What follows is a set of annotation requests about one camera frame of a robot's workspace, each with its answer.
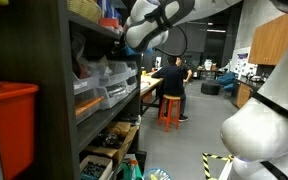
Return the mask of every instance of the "wooden table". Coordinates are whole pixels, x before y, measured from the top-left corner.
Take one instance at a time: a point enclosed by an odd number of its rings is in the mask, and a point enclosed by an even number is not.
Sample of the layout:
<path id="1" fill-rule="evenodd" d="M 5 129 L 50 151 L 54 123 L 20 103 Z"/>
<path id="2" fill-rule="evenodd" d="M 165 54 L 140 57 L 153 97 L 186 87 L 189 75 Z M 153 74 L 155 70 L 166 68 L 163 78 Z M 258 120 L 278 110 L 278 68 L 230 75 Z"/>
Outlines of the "wooden table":
<path id="1" fill-rule="evenodd" d="M 163 79 L 162 78 L 155 79 L 155 78 L 152 78 L 151 76 L 141 76 L 141 82 L 148 82 L 149 83 L 148 88 L 145 89 L 144 91 L 141 91 L 141 95 L 140 95 L 140 97 L 141 97 L 141 115 L 143 115 L 147 111 L 147 109 L 150 107 L 160 108 L 162 99 L 158 96 L 158 93 L 156 93 L 155 99 L 150 103 L 144 103 L 143 99 L 147 95 L 152 93 L 152 91 L 158 90 L 158 88 L 160 87 L 160 85 L 163 82 Z"/>

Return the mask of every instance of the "red stool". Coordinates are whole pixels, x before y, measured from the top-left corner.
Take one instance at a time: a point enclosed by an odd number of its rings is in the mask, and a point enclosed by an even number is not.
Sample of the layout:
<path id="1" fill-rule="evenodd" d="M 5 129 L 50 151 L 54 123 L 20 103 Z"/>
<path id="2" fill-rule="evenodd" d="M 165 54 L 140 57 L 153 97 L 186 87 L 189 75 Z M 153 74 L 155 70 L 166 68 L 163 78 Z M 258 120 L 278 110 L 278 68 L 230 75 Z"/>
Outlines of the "red stool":
<path id="1" fill-rule="evenodd" d="M 164 117 L 164 106 L 165 106 L 165 101 L 170 101 L 168 104 L 167 108 L 167 117 Z M 177 102 L 176 104 L 176 116 L 173 118 L 172 115 L 172 107 L 174 102 Z M 181 107 L 181 98 L 177 96 L 170 96 L 170 95 L 164 95 L 163 96 L 163 101 L 160 109 L 160 114 L 158 117 L 158 125 L 161 124 L 162 121 L 165 121 L 165 131 L 168 132 L 168 126 L 170 122 L 175 122 L 176 124 L 176 129 L 178 129 L 178 120 L 180 118 L 180 107 Z"/>

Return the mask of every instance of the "man sitting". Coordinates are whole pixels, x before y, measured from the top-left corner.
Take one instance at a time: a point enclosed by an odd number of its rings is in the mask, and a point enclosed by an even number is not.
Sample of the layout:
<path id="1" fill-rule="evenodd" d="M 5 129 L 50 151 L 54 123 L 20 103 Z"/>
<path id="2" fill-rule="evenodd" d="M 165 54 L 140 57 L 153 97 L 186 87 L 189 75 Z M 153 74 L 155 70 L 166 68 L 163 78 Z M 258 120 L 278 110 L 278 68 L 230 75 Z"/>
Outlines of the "man sitting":
<path id="1" fill-rule="evenodd" d="M 176 57 L 169 56 L 167 60 L 169 65 L 155 72 L 152 78 L 163 78 L 164 94 L 181 98 L 179 121 L 184 122 L 188 120 L 188 117 L 184 116 L 186 94 L 183 87 L 183 71 L 176 65 Z"/>

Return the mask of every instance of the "warning tape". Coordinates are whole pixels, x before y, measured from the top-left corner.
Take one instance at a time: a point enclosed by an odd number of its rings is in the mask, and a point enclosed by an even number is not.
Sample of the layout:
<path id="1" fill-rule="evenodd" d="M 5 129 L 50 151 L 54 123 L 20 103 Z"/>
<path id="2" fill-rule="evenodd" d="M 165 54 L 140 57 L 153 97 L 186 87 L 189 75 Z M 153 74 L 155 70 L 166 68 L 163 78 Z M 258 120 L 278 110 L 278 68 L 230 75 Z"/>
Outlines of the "warning tape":
<path id="1" fill-rule="evenodd" d="M 208 161 L 207 161 L 207 157 L 211 157 L 214 159 L 219 159 L 222 161 L 233 161 L 234 157 L 232 155 L 229 155 L 228 157 L 221 157 L 221 156 L 216 156 L 216 155 L 212 155 L 212 154 L 208 154 L 208 153 L 203 153 L 203 161 L 204 161 L 204 173 L 205 173 L 205 177 L 207 180 L 217 180 L 216 178 L 212 178 L 211 174 L 210 174 L 210 168 L 208 166 Z"/>

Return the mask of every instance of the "white robotic arm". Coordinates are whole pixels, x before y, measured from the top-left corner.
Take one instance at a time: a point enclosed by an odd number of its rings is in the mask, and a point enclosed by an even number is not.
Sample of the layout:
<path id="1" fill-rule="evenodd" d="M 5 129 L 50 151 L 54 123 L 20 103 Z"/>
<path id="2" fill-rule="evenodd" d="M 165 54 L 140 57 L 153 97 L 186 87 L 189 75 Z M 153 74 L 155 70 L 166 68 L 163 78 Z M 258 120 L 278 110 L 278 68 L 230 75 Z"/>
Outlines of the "white robotic arm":
<path id="1" fill-rule="evenodd" d="M 143 52 L 164 43 L 173 26 L 213 15 L 239 1 L 137 0 L 125 26 L 125 41 Z M 288 0 L 271 1 L 288 13 Z M 256 96 L 223 123 L 221 138 L 242 179 L 288 177 L 288 50 Z"/>

